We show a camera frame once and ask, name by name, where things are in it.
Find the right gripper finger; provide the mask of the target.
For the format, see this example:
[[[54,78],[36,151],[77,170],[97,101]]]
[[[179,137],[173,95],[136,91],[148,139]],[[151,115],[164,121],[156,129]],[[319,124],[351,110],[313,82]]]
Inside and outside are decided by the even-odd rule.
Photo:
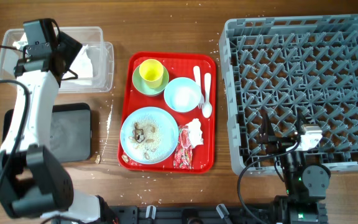
[[[267,113],[262,113],[262,124],[259,128],[258,144],[273,144],[277,142],[274,129]]]
[[[303,135],[305,131],[303,130],[302,126],[304,124],[309,124],[310,122],[304,117],[300,108],[296,109],[297,119],[296,119],[296,131],[298,135]]]

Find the white plastic spoon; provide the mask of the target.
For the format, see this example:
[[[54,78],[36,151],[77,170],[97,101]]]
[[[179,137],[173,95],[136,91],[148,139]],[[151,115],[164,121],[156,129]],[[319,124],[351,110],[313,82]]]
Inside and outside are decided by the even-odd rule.
[[[211,90],[211,74],[205,73],[204,75],[204,90],[205,90],[205,101],[202,108],[202,114],[205,118],[209,118],[212,114],[213,107],[210,102],[210,90]]]

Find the green bowl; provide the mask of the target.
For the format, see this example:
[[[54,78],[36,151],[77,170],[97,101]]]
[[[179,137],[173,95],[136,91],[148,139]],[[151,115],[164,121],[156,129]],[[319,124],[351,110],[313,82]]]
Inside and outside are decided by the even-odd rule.
[[[145,81],[142,79],[139,73],[139,68],[140,66],[138,66],[132,74],[132,84],[134,85],[135,89],[146,96],[157,96],[161,94],[169,83],[169,73],[167,69],[165,67],[163,68],[162,84],[159,87],[153,89],[146,85]]]

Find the yellow plastic cup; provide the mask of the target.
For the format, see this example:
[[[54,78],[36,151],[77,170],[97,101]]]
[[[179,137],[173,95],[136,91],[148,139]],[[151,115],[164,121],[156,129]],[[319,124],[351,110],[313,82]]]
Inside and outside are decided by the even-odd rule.
[[[139,74],[149,88],[158,88],[162,84],[163,65],[156,59],[147,59],[140,64]]]

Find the red snack wrapper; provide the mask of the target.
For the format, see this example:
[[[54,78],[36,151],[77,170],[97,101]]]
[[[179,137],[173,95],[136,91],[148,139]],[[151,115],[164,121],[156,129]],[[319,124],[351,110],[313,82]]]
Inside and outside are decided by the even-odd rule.
[[[179,127],[178,144],[175,148],[173,166],[175,169],[192,169],[193,146],[188,126]]]

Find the light blue bowl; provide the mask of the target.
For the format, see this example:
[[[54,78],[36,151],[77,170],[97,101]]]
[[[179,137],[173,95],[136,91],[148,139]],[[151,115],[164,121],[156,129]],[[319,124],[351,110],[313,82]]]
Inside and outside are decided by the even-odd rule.
[[[173,111],[187,113],[199,105],[201,88],[190,78],[175,78],[165,87],[163,98]]]

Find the white plastic fork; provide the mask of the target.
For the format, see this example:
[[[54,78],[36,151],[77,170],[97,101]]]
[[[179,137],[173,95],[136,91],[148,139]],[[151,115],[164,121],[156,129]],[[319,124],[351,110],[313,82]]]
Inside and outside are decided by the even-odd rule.
[[[193,67],[193,74],[194,74],[196,84],[201,89],[201,69],[199,66],[196,65]],[[202,90],[200,90],[200,93],[201,93],[200,102],[198,104],[199,109],[201,109],[204,106],[204,96],[202,94]]]

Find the light blue plate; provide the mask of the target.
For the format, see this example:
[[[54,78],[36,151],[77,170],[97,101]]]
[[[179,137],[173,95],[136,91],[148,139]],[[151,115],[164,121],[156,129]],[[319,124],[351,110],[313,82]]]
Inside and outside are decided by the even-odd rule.
[[[130,143],[129,136],[132,135],[135,122],[153,123],[157,126],[160,144],[158,149],[152,153],[151,160],[147,161],[142,154],[136,152]],[[167,159],[175,150],[178,143],[178,125],[173,116],[167,111],[153,106],[135,110],[123,122],[120,132],[120,143],[125,154],[139,164],[151,165]]]

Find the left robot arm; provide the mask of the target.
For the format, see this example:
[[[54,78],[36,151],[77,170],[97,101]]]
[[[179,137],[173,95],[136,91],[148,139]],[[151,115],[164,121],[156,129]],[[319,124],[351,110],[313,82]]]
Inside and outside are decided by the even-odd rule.
[[[81,44],[49,18],[25,22],[24,31],[27,45],[12,79],[16,103],[0,148],[0,204],[11,218],[113,222],[106,202],[75,190],[49,149],[54,101]]]

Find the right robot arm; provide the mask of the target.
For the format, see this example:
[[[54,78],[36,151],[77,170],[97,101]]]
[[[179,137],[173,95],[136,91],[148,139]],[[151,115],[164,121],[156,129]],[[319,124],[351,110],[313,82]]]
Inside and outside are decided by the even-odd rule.
[[[262,124],[257,142],[266,147],[269,156],[277,158],[282,168],[286,196],[276,196],[270,203],[270,223],[327,223],[325,204],[331,171],[322,164],[308,164],[304,153],[315,148],[323,137],[317,124],[311,124],[299,114],[295,133],[289,137],[275,134],[270,118],[262,112]]]

